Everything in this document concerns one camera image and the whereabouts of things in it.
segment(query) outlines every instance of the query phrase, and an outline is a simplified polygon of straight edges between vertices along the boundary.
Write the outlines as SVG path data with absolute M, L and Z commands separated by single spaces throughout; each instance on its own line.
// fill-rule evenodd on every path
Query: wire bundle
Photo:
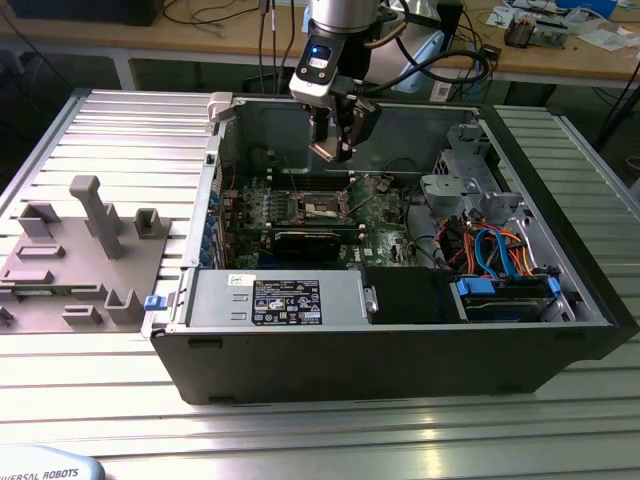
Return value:
M 492 265 L 500 259 L 501 273 L 504 275 L 512 277 L 534 275 L 529 264 L 527 243 L 511 230 L 487 223 L 475 223 L 456 228 L 451 220 L 447 220 L 434 238 L 434 244 L 437 247 L 440 246 L 442 237 L 447 231 L 452 231 L 461 238 L 462 248 L 447 260 L 447 264 L 459 273 L 481 274 L 498 279 L 500 274 Z M 487 243 L 493 246 L 493 253 L 485 260 L 482 250 Z

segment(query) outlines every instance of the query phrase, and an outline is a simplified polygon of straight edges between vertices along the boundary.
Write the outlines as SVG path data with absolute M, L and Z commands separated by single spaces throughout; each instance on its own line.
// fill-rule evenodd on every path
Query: power supply label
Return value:
M 318 280 L 256 280 L 252 321 L 259 326 L 322 325 Z

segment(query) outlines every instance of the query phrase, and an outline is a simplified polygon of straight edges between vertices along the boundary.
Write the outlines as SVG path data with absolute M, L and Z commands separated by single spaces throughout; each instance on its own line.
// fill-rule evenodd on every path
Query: metal bracket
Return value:
M 215 92 L 211 94 L 209 103 L 207 103 L 207 114 L 209 121 L 217 123 L 234 115 L 233 111 L 233 93 L 232 92 Z

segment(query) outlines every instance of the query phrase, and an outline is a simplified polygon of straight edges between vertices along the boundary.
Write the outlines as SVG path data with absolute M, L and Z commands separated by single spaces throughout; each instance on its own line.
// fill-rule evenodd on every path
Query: blue latch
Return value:
M 559 297 L 562 293 L 562 287 L 560 287 L 560 282 L 558 282 L 557 278 L 549 277 L 549 288 L 551 289 L 551 293 L 553 293 L 554 297 Z
M 462 277 L 456 282 L 458 293 L 461 297 L 465 295 L 495 295 L 491 279 L 481 277 Z
M 144 309 L 147 312 L 158 312 L 166 310 L 167 308 L 169 308 L 167 306 L 167 297 L 163 297 L 161 295 L 148 295 L 147 298 L 144 299 Z

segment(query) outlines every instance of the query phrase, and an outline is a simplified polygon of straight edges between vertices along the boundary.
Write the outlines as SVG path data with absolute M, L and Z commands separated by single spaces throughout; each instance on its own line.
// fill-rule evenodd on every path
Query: cable connector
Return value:
M 480 51 L 478 53 L 480 55 L 484 55 L 484 57 L 490 62 L 497 62 L 502 54 L 502 49 L 485 43 L 480 47 Z
M 270 0 L 260 0 L 258 4 L 260 15 L 266 15 L 267 13 L 269 13 L 269 5 L 270 5 Z

